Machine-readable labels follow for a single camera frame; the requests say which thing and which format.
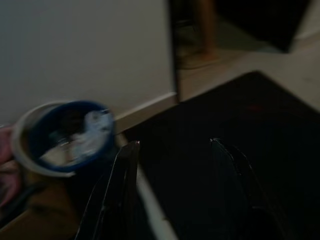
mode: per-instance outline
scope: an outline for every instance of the door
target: door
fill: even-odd
[[[290,50],[310,0],[216,0],[217,11],[254,37]]]

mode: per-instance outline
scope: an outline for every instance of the dark rug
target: dark rug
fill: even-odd
[[[320,229],[320,115],[251,72],[127,130],[181,240],[225,239],[210,138],[237,146],[282,207],[297,239]]]

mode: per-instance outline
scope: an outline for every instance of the white wall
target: white wall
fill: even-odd
[[[320,0],[312,0],[295,38],[305,39],[317,33],[320,33]]]
[[[61,99],[116,115],[173,91],[163,0],[1,0],[0,123]]]

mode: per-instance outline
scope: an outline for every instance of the blue bucket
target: blue bucket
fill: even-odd
[[[49,111],[44,115],[31,129],[28,135],[28,148],[30,151],[30,156],[39,165],[58,172],[73,172],[81,167],[84,167],[96,159],[100,158],[103,154],[107,153],[113,146],[115,142],[115,123],[112,119],[111,121],[111,133],[106,136],[103,146],[87,159],[68,166],[56,166],[50,164],[41,159],[48,150],[55,147],[57,144],[50,139],[50,134],[62,129],[61,120],[66,115],[67,112],[76,111],[84,117],[87,113],[91,111],[104,111],[109,112],[108,108],[92,101],[73,101],[70,103],[63,104]]]

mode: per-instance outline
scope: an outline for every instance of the baseboard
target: baseboard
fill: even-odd
[[[292,51],[299,51],[318,41],[320,41],[320,31],[304,38],[296,38],[293,43]]]
[[[176,104],[176,93],[169,92],[123,114],[117,115],[115,116],[116,133],[118,134],[126,129],[132,128]]]

